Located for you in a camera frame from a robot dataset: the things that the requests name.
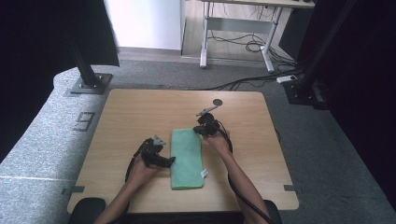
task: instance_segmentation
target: person's left arm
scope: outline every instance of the person's left arm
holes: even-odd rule
[[[127,182],[122,186],[120,192],[103,211],[103,213],[96,219],[94,224],[102,224],[113,221],[123,212],[126,205],[131,201],[134,193],[144,184],[146,184],[160,168],[148,168],[140,155],[136,157],[134,166],[128,177]]]

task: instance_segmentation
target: white wall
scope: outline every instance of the white wall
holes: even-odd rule
[[[105,0],[105,4],[118,47],[181,49],[184,0]]]

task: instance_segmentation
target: person's left hand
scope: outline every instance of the person's left hand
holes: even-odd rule
[[[126,184],[139,188],[149,182],[149,180],[161,169],[162,168],[158,166],[147,167],[141,155],[139,154],[134,161],[134,165],[131,169],[131,173],[129,174]]]

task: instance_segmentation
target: green towel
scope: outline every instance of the green towel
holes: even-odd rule
[[[204,185],[201,138],[193,129],[172,131],[171,166],[172,189],[198,189]]]

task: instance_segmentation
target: forearm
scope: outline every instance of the forearm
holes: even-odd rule
[[[262,200],[262,196],[256,190],[253,183],[250,181],[245,172],[237,164],[231,152],[228,152],[226,150],[220,150],[219,154],[221,159],[224,161],[230,179],[232,180],[233,184],[238,189],[240,194],[243,195],[248,201],[253,203],[268,216],[268,211],[265,203]],[[262,217],[260,217],[259,214],[251,209],[247,204],[242,202],[239,198],[237,198],[237,201],[248,224],[267,223]]]
[[[128,185],[127,183],[122,186],[117,196],[108,205],[105,211],[96,219],[94,224],[102,224],[113,221],[124,211],[126,205],[131,200],[132,196],[136,192],[137,187],[134,185]]]

